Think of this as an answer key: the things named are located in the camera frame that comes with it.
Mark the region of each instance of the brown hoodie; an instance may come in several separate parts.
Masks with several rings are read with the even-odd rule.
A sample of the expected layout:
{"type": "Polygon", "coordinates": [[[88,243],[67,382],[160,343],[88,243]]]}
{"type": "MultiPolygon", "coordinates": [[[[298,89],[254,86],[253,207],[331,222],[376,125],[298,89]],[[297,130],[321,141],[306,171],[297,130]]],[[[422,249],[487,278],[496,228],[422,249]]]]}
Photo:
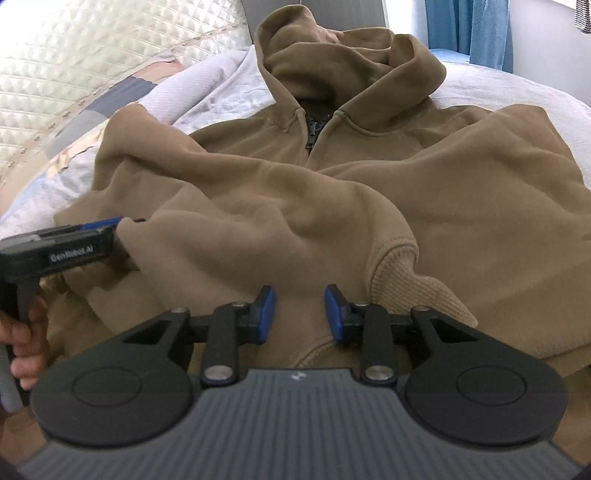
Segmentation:
{"type": "Polygon", "coordinates": [[[56,354],[272,284],[268,342],[243,364],[355,367],[324,315],[337,283],[391,312],[478,319],[563,375],[590,362],[591,193],[542,109],[437,110],[445,69],[414,37],[325,30],[300,6],[261,24],[256,52],[277,103],[251,118],[187,136],[132,105],[109,122],[92,192],[56,221],[148,220],[120,224],[126,253],[65,275],[56,354]],[[303,107],[332,114],[312,149],[303,107]]]}

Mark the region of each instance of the white bed sheet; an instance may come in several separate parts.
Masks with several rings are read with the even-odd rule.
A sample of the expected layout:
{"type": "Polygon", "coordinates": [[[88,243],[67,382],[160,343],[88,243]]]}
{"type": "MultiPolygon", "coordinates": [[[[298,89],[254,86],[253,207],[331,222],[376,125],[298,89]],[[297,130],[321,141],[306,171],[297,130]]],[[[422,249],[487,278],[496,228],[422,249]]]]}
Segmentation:
{"type": "MultiPolygon", "coordinates": [[[[431,96],[439,108],[477,105],[497,110],[514,103],[543,107],[571,148],[585,185],[591,188],[591,108],[564,92],[516,75],[469,64],[445,65],[446,81],[431,96]]],[[[253,47],[196,64],[140,101],[160,121],[185,133],[247,118],[273,102],[253,47]]],[[[89,190],[97,149],[94,145],[76,156],[59,175],[37,179],[0,219],[0,238],[52,226],[56,211],[89,190]]]]}

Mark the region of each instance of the zipper pull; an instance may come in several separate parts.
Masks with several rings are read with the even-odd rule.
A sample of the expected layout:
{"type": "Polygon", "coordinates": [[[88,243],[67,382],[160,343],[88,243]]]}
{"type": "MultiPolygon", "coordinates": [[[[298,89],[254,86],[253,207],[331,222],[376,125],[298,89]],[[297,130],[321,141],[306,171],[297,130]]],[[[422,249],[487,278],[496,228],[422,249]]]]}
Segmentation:
{"type": "Polygon", "coordinates": [[[307,151],[312,150],[314,145],[316,145],[316,140],[318,140],[318,135],[320,130],[322,130],[322,128],[319,128],[319,125],[320,124],[314,120],[310,120],[308,122],[308,141],[306,143],[307,151]]]}

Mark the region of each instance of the wall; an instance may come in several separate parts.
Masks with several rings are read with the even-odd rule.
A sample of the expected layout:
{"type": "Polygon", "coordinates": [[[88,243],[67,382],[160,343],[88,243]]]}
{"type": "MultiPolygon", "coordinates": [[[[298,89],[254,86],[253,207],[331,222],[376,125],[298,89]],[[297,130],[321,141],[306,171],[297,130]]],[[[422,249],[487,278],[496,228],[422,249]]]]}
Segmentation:
{"type": "Polygon", "coordinates": [[[384,0],[384,10],[390,30],[394,33],[410,33],[428,45],[424,0],[384,0]]]}
{"type": "Polygon", "coordinates": [[[514,73],[563,90],[591,106],[591,35],[574,10],[553,0],[511,0],[514,73]]]}

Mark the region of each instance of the logo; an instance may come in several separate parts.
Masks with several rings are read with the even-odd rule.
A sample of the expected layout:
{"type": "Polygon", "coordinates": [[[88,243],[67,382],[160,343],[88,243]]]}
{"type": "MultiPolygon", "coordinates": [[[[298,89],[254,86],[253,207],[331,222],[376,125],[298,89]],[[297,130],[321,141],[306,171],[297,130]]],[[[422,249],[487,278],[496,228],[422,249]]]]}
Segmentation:
{"type": "Polygon", "coordinates": [[[58,253],[58,254],[50,254],[49,261],[51,263],[58,263],[58,262],[62,262],[64,260],[68,260],[70,258],[77,258],[77,257],[81,257],[82,255],[91,254],[91,253],[94,253],[94,251],[95,251],[94,245],[86,245],[85,247],[73,248],[71,250],[66,250],[66,251],[58,253]]]}

